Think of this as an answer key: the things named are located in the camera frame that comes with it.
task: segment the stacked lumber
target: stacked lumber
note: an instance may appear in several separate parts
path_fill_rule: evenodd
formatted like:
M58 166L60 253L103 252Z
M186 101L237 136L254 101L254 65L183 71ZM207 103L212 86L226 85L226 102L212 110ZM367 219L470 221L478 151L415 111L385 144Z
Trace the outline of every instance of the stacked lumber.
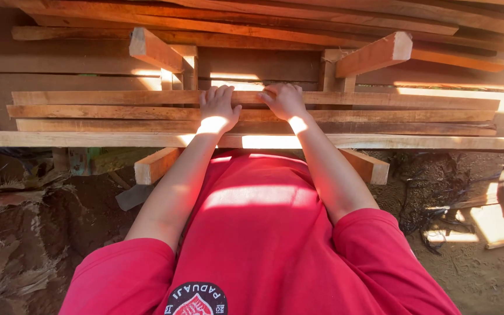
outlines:
M167 0L93 2L0 0L39 26L14 27L17 40L128 39L145 26L167 44L199 47L358 49L405 31L411 59L498 72L504 60L504 0Z
M28 132L182 132L194 133L200 124L200 91L71 91L13 92L10 117L19 131ZM309 108L317 105L359 105L364 110L321 110L309 113L331 133L440 134L494 136L491 122L498 100L427 97L363 92L303 92ZM243 104L231 133L292 134L255 91L235 91L233 104ZM371 107L386 110L371 110Z

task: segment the dirt ground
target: dirt ground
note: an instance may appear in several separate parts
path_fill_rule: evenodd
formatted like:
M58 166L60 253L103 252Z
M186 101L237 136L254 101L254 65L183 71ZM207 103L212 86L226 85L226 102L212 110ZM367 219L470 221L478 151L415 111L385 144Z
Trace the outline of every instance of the dirt ground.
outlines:
M388 184L370 189L396 217L406 183L415 187L405 199L409 216L451 202L452 183L470 188L463 198L483 194L492 181L468 183L497 177L504 163L501 154L371 154L391 162ZM70 177L53 171L51 159L37 164L29 175L0 156L0 314L58 313L74 268L95 249L122 240L139 211L118 207L114 197L123 188L106 174ZM133 169L118 174L135 184ZM468 211L461 213L471 224ZM475 232L479 241L448 242L440 255L417 231L407 240L463 314L504 314L504 247L486 250L482 231Z

